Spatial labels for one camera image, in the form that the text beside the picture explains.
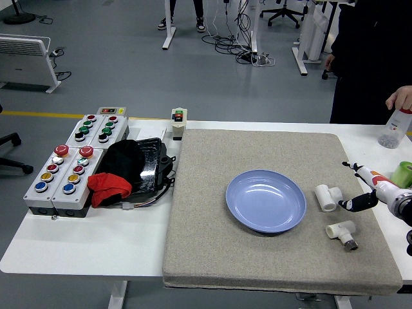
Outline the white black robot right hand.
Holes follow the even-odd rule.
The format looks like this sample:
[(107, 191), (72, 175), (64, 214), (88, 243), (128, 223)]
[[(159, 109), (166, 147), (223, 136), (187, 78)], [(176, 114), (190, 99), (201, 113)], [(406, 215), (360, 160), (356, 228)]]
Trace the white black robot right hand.
[(338, 205), (350, 212), (360, 212), (373, 208), (381, 201), (393, 212), (395, 199), (402, 194), (401, 189), (397, 185), (389, 178), (386, 178), (365, 165), (349, 162), (343, 162), (342, 164), (352, 169), (355, 172), (355, 176), (371, 188), (371, 192), (350, 200), (339, 200)]

